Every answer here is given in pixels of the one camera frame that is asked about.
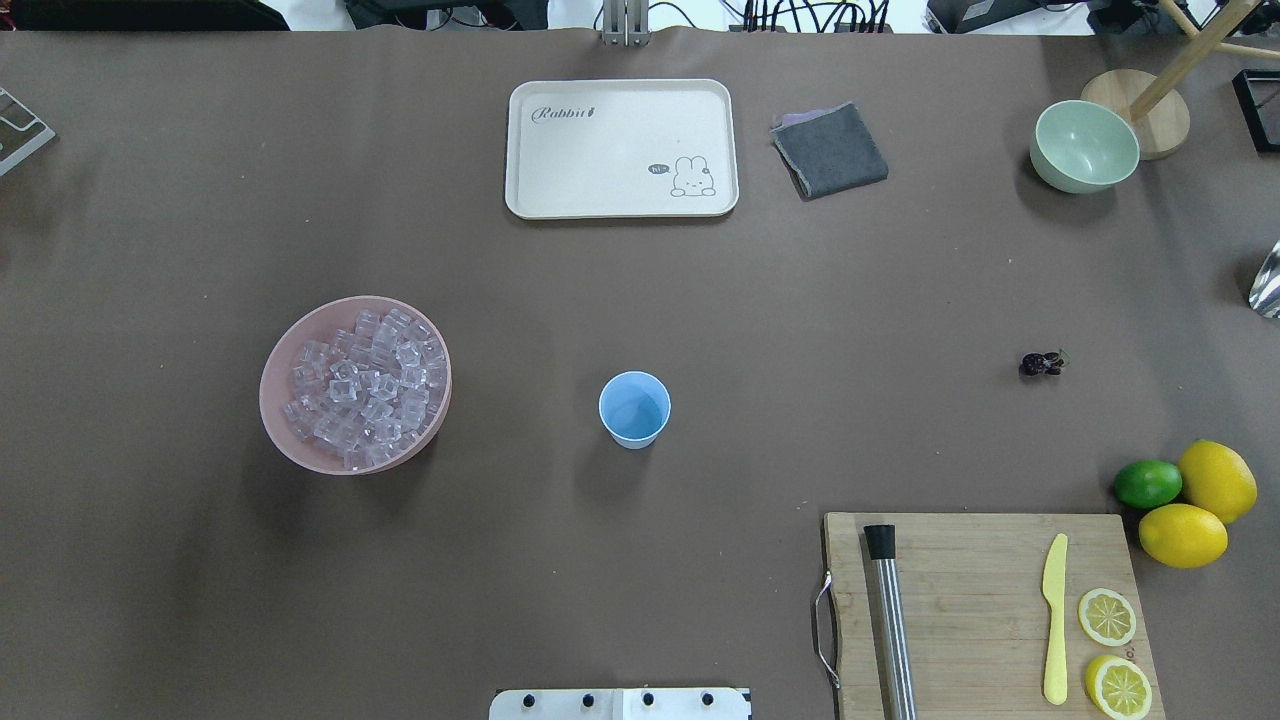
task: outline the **blue cup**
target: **blue cup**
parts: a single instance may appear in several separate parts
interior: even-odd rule
[[[671,395],[658,378],[630,370],[600,391],[600,421],[627,450],[648,447],[671,418]]]

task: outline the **yellow fruit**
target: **yellow fruit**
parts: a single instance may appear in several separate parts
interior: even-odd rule
[[[1258,501],[1258,483],[1253,473],[1230,447],[1198,439],[1178,460],[1183,474],[1183,497],[1197,507],[1231,524]]]
[[[1124,657],[1100,655],[1084,669],[1084,691],[1112,720],[1140,720],[1151,712],[1151,683]]]
[[[1165,565],[1199,568],[1226,552],[1226,527],[1208,510],[1175,502],[1143,516],[1138,542]]]
[[[1080,598],[1078,610],[1084,634],[1107,647],[1120,647],[1138,632],[1138,614],[1116,591],[1093,588]]]

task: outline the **mint green bowl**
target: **mint green bowl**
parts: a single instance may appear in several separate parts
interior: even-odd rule
[[[1084,100],[1055,102],[1032,136],[1032,165],[1062,192],[1106,190],[1138,168],[1138,136],[1111,110]]]

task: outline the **wooden cutting board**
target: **wooden cutting board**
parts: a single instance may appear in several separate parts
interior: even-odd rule
[[[1155,691],[1149,720],[1165,720],[1142,603],[1119,515],[829,512],[827,564],[838,638],[842,720],[881,720],[884,705],[876,624],[868,605],[870,561],[864,525],[897,527],[911,679],[927,720],[1106,720],[1084,692],[1084,666],[1103,653],[1133,660]],[[1041,575],[1053,536],[1066,533],[1068,696],[1042,693],[1048,605]],[[1125,596],[1138,632],[1124,647],[1101,646],[1080,628],[1080,596],[1097,588]]]

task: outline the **bowl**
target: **bowl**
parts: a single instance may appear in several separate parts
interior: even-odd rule
[[[289,421],[284,416],[284,405],[293,400],[294,359],[298,356],[298,350],[303,342],[308,340],[329,342],[334,331],[339,328],[351,331],[356,324],[356,315],[361,310],[372,310],[380,315],[385,315],[393,307],[398,307],[415,320],[420,320],[433,334],[440,338],[445,368],[444,397],[440,400],[440,411],[422,428],[422,437],[399,455],[371,468],[348,470],[343,466],[342,457],[326,452],[310,442],[302,442],[289,432]],[[275,343],[271,355],[266,359],[266,366],[262,369],[262,380],[257,389],[257,406],[259,413],[262,415],[262,427],[266,428],[266,434],[270,436],[275,447],[289,460],[302,465],[307,470],[324,473],[325,475],[367,475],[394,468],[426,447],[426,443],[431,442],[431,438],[439,432],[440,424],[444,421],[444,414],[449,409],[449,398],[452,396],[453,361],[449,359],[449,347],[445,345],[444,337],[431,320],[417,309],[398,300],[375,295],[360,295],[321,305],[303,315],[301,320],[293,323],[293,327],[285,331],[284,336]]]
[[[1062,192],[1097,192],[1138,168],[1138,136],[1124,118],[1102,105],[1064,100],[1036,120],[1032,165]]]

